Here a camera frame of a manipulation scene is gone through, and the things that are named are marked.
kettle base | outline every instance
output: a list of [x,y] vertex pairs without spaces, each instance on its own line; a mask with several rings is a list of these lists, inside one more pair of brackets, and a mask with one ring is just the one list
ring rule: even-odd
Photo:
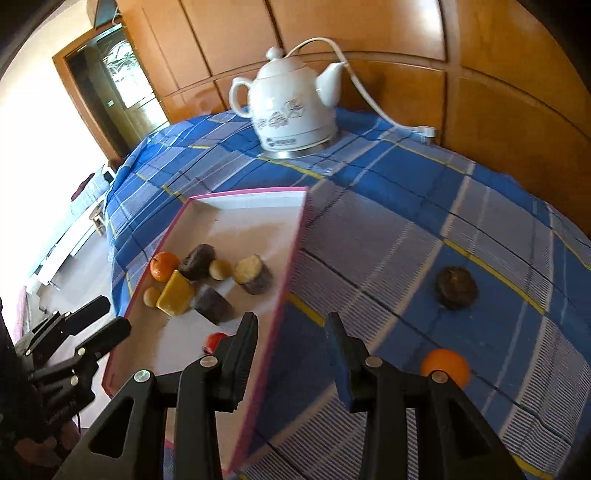
[[312,145],[311,147],[302,148],[300,150],[282,150],[282,151],[272,151],[266,150],[263,148],[264,156],[270,158],[272,160],[289,160],[292,158],[301,158],[307,157],[308,155],[313,155],[315,153],[323,151],[325,148],[332,147],[335,143],[339,141],[340,135],[337,132],[336,135],[333,135],[329,139],[316,144]]

kettle handle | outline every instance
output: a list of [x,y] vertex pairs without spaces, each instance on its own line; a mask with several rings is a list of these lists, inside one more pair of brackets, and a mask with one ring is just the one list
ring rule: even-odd
[[232,86],[230,87],[230,93],[228,94],[228,100],[230,101],[230,106],[234,113],[237,116],[241,116],[242,118],[252,118],[252,113],[247,112],[238,104],[238,99],[236,94],[238,93],[238,87],[244,85],[247,88],[252,87],[252,81],[244,78],[244,77],[236,77],[232,80]]

kettle lid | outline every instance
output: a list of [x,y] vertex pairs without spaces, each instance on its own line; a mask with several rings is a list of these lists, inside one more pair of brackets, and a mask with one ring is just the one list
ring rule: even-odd
[[279,47],[271,47],[267,52],[268,63],[259,70],[256,78],[268,78],[283,73],[293,72],[305,67],[304,63],[296,57],[284,57],[284,52]]

power cord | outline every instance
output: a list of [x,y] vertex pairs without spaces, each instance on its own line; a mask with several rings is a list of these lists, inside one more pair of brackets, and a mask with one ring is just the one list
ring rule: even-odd
[[364,100],[369,104],[369,106],[371,108],[373,108],[375,110],[375,112],[380,117],[382,117],[388,123],[392,124],[393,126],[395,126],[397,128],[416,133],[418,135],[421,135],[422,137],[435,138],[437,136],[437,129],[436,128],[426,127],[424,125],[420,125],[419,127],[409,127],[408,125],[399,124],[396,120],[393,120],[392,118],[390,118],[388,116],[388,114],[380,108],[380,106],[376,103],[376,101],[373,98],[371,98],[371,95],[365,89],[365,87],[363,86],[363,84],[361,83],[361,81],[359,80],[357,75],[355,75],[355,72],[351,68],[351,65],[349,65],[347,57],[345,57],[345,54],[343,53],[343,51],[340,49],[340,47],[337,45],[337,43],[334,40],[331,40],[330,38],[326,38],[326,37],[309,38],[308,40],[303,41],[297,47],[292,49],[286,55],[286,57],[290,57],[292,54],[299,51],[299,49],[306,46],[308,43],[312,43],[314,41],[323,41],[323,42],[328,43],[328,45],[330,45],[332,47],[332,49],[335,51],[337,58],[345,64],[345,68],[349,72],[349,75],[351,76],[351,81],[353,82],[353,85],[355,85],[355,88],[357,88],[358,92],[361,94],[361,96],[364,98]]

blue plaid tablecloth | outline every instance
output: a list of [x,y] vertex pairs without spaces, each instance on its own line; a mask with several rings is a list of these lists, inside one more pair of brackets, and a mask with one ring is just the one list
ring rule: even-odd
[[[337,311],[350,335],[405,371],[436,348],[463,355],[466,394],[527,477],[551,479],[591,429],[591,242],[508,176],[373,115],[339,110],[337,121],[336,145],[291,162],[266,158],[231,112],[143,140],[106,206],[117,312],[188,197],[307,186],[313,216],[239,476],[357,478],[365,417],[339,403],[323,339],[323,318]],[[448,265],[479,287],[466,310],[436,302]],[[416,438],[409,445],[416,478]]]

